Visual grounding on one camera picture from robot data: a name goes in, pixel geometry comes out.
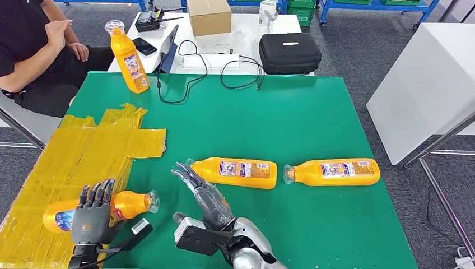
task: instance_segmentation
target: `black case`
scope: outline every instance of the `black case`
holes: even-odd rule
[[[269,75],[310,73],[322,60],[320,49],[308,33],[263,35],[259,55]]]

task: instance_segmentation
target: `black t-shirt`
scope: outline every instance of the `black t-shirt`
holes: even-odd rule
[[[15,63],[35,55],[48,43],[44,26],[50,21],[43,0],[0,0],[0,77],[13,73]],[[68,70],[73,53],[63,48],[49,68],[34,82],[53,82],[55,76]]]

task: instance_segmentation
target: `gray carpet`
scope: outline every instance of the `gray carpet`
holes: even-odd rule
[[[164,8],[180,6],[178,0],[162,0],[160,4]],[[104,31],[107,21],[120,19],[128,28],[139,11],[137,5],[71,3],[67,7],[63,4],[59,6],[68,18],[74,20],[73,29],[79,39],[93,46],[109,43],[108,34]],[[258,12],[257,8],[249,7],[232,7],[232,11]],[[443,11],[438,6],[428,21],[438,21]],[[401,15],[386,11],[330,10],[324,27],[320,27],[318,19],[314,18],[310,28],[303,30],[312,34],[323,53],[317,75],[342,76],[346,82],[417,264],[423,269],[445,269],[455,267],[455,250],[461,245],[461,240],[436,194],[431,191],[422,167],[416,164],[405,169],[391,165],[365,106],[413,35],[412,24],[419,18],[420,13]],[[0,141],[22,142],[24,139],[13,130],[4,128],[0,129]],[[471,137],[457,137],[447,147],[473,150],[474,142]],[[0,173],[3,175],[0,183],[0,218],[5,216],[38,154],[38,150],[32,149],[0,149]],[[440,179],[440,185],[446,190],[472,242],[475,242],[475,213],[471,210],[475,200],[470,195],[475,184],[471,180],[475,158],[432,155],[427,162]]]

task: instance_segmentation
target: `green crate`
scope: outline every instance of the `green crate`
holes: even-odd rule
[[[314,8],[289,8],[287,14],[295,14],[299,19],[300,26],[309,27],[311,19],[313,18]]]
[[[335,3],[345,4],[370,4],[371,0],[333,0]]]
[[[287,7],[314,8],[315,0],[289,0]]]
[[[382,0],[383,4],[396,6],[417,6],[421,0]]]

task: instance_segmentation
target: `cardboard box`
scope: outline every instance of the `cardboard box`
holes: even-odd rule
[[[193,35],[231,32],[231,9],[226,0],[188,0]]]

